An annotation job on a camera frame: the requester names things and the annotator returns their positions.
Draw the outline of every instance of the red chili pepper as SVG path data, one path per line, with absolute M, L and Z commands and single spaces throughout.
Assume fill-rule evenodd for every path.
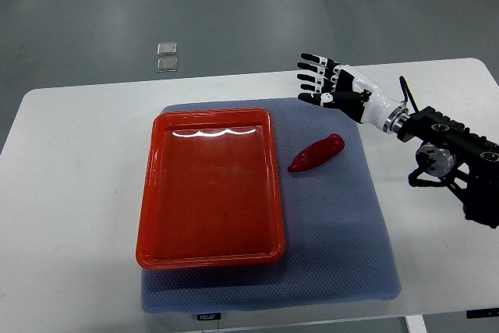
M 328 138 L 312 143 L 300 152 L 288 166 L 290 172 L 305 172 L 322 165 L 345 148 L 345 141 L 333 133 Z

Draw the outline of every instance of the robotic hand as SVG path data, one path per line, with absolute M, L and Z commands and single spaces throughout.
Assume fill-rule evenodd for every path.
M 386 97 L 375 82 L 358 70 L 320 56 L 302 54 L 302 58 L 319 64 L 298 63 L 299 68 L 318 73 L 318 77 L 298 75 L 299 79 L 312 83 L 301 86 L 308 92 L 301 93 L 298 99 L 340 109 L 352 120 L 373 124 L 385 133 L 397 130 L 400 121 L 407 119 L 407 107 Z
M 444 186 L 463 203 L 465 218 L 496 228 L 499 225 L 499 145 L 477 136 L 464 124 L 453 121 L 431 107 L 419 110 L 404 79 L 400 77 L 404 101 L 386 97 L 372 80 L 351 66 L 329 58 L 302 54 L 309 64 L 298 67 L 313 76 L 299 74 L 306 92 L 298 99 L 325 108 L 336 108 L 358 123 L 370 123 L 385 133 L 397 133 L 407 142 L 414 136 L 423 143 L 416 151 L 418 168 L 409 174 L 410 186 Z M 408 99 L 415 110 L 411 115 Z M 469 173 L 458 169 L 466 164 Z M 440 181 L 420 179 L 423 173 Z M 461 179 L 466 188 L 461 188 Z

